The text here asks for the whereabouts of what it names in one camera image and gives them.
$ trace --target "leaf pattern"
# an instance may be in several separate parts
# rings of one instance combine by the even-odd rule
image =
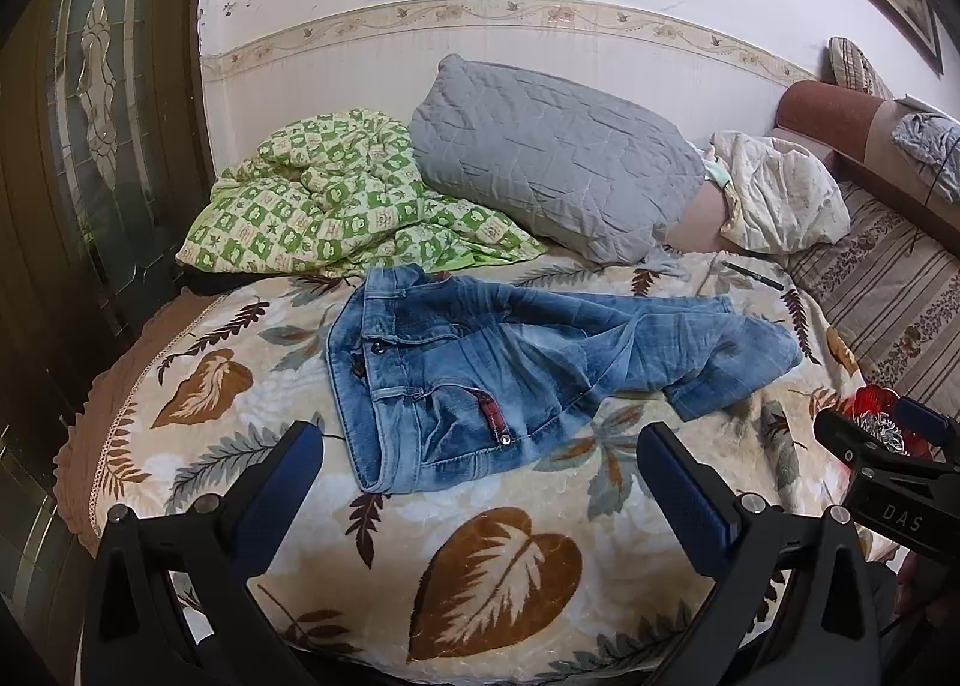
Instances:
[[[596,280],[602,273],[601,266],[587,264],[584,268],[574,263],[551,263],[531,269],[512,284],[525,288],[580,287]]]
[[[856,374],[860,365],[856,362],[856,357],[851,352],[851,349],[847,347],[847,343],[840,338],[840,334],[833,326],[827,329],[827,348],[829,349],[830,355],[834,357],[834,360],[847,370],[848,375],[853,376]]]
[[[291,307],[306,307],[307,304],[317,301],[322,296],[340,287],[342,277],[327,277],[315,272],[301,274],[293,281],[293,288],[283,294],[282,298],[293,297]]]
[[[136,403],[131,402],[120,413],[117,428],[110,435],[109,446],[107,446],[107,461],[104,462],[100,489],[109,493],[114,499],[120,499],[124,495],[126,483],[143,483],[144,480],[152,476],[149,472],[136,468],[130,456],[130,440],[128,439],[130,430],[126,427],[133,423],[133,416],[135,415]]]
[[[592,521],[601,515],[613,515],[623,510],[630,497],[634,481],[640,490],[650,496],[637,467],[637,435],[624,435],[643,414],[643,405],[632,405],[614,411],[600,422],[590,422],[593,436],[581,437],[563,443],[545,456],[534,469],[537,472],[561,472],[585,463],[597,451],[600,467],[587,486],[587,518]]]
[[[253,387],[253,372],[233,360],[233,350],[208,352],[197,370],[176,386],[173,398],[163,406],[151,429],[181,424],[195,426],[223,415],[233,400]]]
[[[210,333],[205,333],[184,352],[174,352],[174,354],[167,355],[164,360],[160,361],[160,366],[157,367],[157,382],[160,385],[163,384],[163,376],[175,358],[181,358],[184,357],[184,355],[200,355],[200,352],[203,352],[211,345],[223,342],[229,339],[229,337],[237,336],[244,328],[250,326],[251,323],[256,323],[267,314],[267,307],[270,307],[270,302],[261,302],[260,299],[257,299],[256,304],[249,304],[248,307],[244,307],[237,312],[232,321],[224,323],[223,326],[215,328],[214,331],[210,331]]]
[[[306,649],[306,651],[320,651],[323,654],[338,654],[340,656],[350,656],[363,651],[363,649],[358,649],[343,640],[335,639],[350,633],[347,627],[327,623],[344,615],[339,610],[312,610],[294,618],[293,614],[282,606],[280,600],[267,588],[262,584],[258,584],[257,588],[269,597],[283,611],[283,615],[290,620],[289,627],[286,627],[286,630],[280,635],[288,643]]]
[[[659,280],[661,277],[662,275],[659,272],[652,272],[649,269],[637,269],[634,272],[634,281],[632,282],[634,295],[649,296],[650,288],[653,287],[654,281]]]
[[[317,425],[323,430],[323,421]],[[216,445],[208,446],[199,459],[176,470],[174,483],[170,486],[170,498],[167,499],[167,515],[176,513],[186,499],[193,498],[203,488],[221,480],[233,480],[248,466],[260,463],[287,429],[289,424],[276,432],[258,430],[251,424],[246,435],[234,432],[232,437],[223,437]]]
[[[773,467],[776,489],[784,490],[800,476],[800,459],[797,457],[797,446],[780,402],[763,403],[760,408],[757,439]]]
[[[350,513],[350,524],[344,534],[355,531],[357,533],[357,552],[368,569],[373,569],[373,536],[376,525],[380,522],[380,510],[383,509],[384,499],[390,499],[390,494],[361,494],[350,503],[353,512]]]
[[[550,625],[580,585],[583,558],[563,534],[534,534],[517,507],[480,513],[450,535],[421,579],[409,661],[512,646]]]
[[[578,676],[586,673],[603,673],[602,678],[612,678],[618,673],[636,670],[667,654],[683,637],[692,619],[690,608],[680,603],[673,619],[664,616],[656,616],[654,622],[641,619],[635,636],[623,632],[613,638],[599,634],[596,652],[573,651],[573,659],[550,662],[552,672],[536,677],[540,683],[580,682]]]
[[[793,321],[793,331],[797,334],[797,341],[800,343],[800,350],[803,355],[809,358],[817,366],[822,364],[813,355],[813,348],[810,347],[810,338],[808,336],[809,323],[806,320],[806,307],[803,306],[803,296],[796,288],[791,288],[786,293],[781,294],[781,301],[786,304],[787,311],[790,313],[790,319]]]
[[[320,315],[320,325],[313,331],[298,326],[277,326],[260,332],[260,336],[272,345],[299,345],[296,350],[291,350],[280,358],[272,371],[283,372],[287,369],[296,371],[315,355],[319,355],[320,360],[325,358],[326,336],[332,328],[332,323],[326,323],[326,317],[331,309],[333,305],[323,311],[323,315]]]
[[[823,409],[839,409],[839,411],[844,411],[844,401],[840,394],[837,391],[834,391],[830,388],[816,388],[810,393],[805,391],[798,391],[795,388],[790,388],[791,393],[800,394],[808,398],[808,412],[810,413],[811,418],[816,418],[820,414],[820,411]]]

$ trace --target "pillow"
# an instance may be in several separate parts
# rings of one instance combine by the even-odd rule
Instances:
[[[410,123],[424,181],[598,264],[680,221],[704,165],[671,123],[569,80],[449,55]]]
[[[829,45],[830,67],[841,88],[856,90],[887,101],[894,94],[883,83],[863,51],[848,38],[832,37]]]

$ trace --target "jeans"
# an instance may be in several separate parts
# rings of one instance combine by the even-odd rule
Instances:
[[[800,363],[790,331],[725,296],[553,293],[416,265],[372,270],[327,349],[357,480],[391,494],[535,461],[617,391],[662,389],[690,420]]]

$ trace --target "green checkered blanket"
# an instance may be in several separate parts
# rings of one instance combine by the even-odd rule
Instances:
[[[224,170],[181,263],[205,272],[362,275],[534,259],[544,245],[502,212],[427,189],[407,128],[352,109],[291,123]]]

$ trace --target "crumpled foil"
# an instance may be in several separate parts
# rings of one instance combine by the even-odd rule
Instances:
[[[885,412],[866,412],[856,415],[853,417],[853,422],[891,453],[906,456],[904,435],[899,430],[899,426],[894,423],[894,419]]]

